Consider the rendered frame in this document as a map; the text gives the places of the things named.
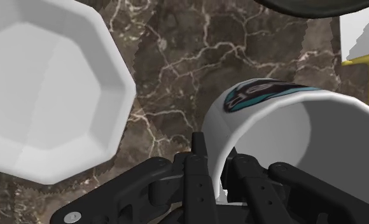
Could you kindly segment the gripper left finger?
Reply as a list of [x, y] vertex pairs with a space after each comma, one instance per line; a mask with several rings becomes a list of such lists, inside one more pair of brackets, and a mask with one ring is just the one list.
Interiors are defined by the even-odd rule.
[[55, 211], [50, 224], [148, 224], [182, 202], [191, 219], [217, 219], [202, 132], [174, 160], [149, 158]]

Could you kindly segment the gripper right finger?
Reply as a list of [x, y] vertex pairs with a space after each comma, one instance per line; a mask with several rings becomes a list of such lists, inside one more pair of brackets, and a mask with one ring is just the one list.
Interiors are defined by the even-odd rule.
[[369, 204], [284, 162], [232, 150], [221, 175], [229, 224], [369, 224]]

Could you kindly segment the white mug with teal print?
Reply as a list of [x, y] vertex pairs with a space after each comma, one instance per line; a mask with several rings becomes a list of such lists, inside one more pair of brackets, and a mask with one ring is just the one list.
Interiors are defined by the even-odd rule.
[[264, 167], [286, 162], [369, 203], [369, 106], [354, 97], [255, 78], [212, 103], [202, 132], [215, 195], [236, 150]]

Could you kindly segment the white and yellow object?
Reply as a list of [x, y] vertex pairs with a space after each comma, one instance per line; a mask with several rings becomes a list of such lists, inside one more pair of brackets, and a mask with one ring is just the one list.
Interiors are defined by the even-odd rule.
[[340, 44], [342, 65], [366, 64], [369, 75], [369, 7], [340, 17]]

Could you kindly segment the white octagonal bowl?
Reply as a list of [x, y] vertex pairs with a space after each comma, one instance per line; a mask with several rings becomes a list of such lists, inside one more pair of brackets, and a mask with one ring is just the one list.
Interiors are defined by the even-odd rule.
[[52, 185], [110, 160], [135, 96], [95, 9], [0, 0], [0, 172]]

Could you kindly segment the dark round bowl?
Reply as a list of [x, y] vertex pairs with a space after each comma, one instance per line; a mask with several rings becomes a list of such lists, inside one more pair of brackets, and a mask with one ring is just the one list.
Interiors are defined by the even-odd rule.
[[276, 12], [299, 18], [328, 18], [369, 7], [369, 0], [254, 0]]

